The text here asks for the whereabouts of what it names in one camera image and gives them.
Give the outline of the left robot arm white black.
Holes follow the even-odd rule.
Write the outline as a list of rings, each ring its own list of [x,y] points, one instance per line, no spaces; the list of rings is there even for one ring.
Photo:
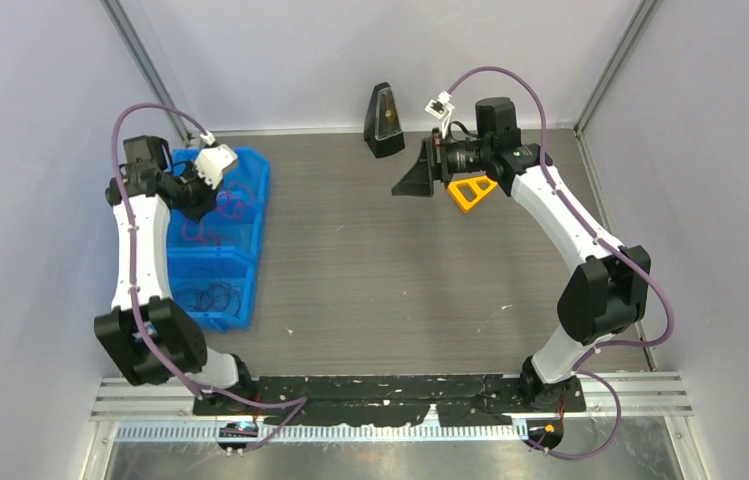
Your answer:
[[[213,134],[200,138],[202,148],[180,173],[173,171],[167,142],[156,136],[126,140],[126,163],[113,163],[105,198],[118,229],[118,277],[110,310],[95,318],[94,333],[131,385],[161,385],[176,377],[196,397],[218,391],[223,406],[243,414],[257,398],[246,364],[208,347],[169,283],[172,211],[193,221],[208,214],[238,160]]]

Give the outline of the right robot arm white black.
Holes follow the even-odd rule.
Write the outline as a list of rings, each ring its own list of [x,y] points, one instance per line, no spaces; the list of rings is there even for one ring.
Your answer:
[[[477,130],[459,140],[449,131],[454,108],[448,93],[429,101],[425,110],[441,125],[423,139],[416,162],[393,186],[393,195],[430,197],[437,181],[453,186],[456,174],[483,172],[533,217],[570,270],[557,302],[559,325],[524,361],[518,378],[524,403],[546,410],[560,403],[577,362],[590,348],[644,316],[648,286],[642,276],[650,271],[651,258],[643,247],[627,247],[607,234],[541,145],[523,142],[509,98],[477,101]]]

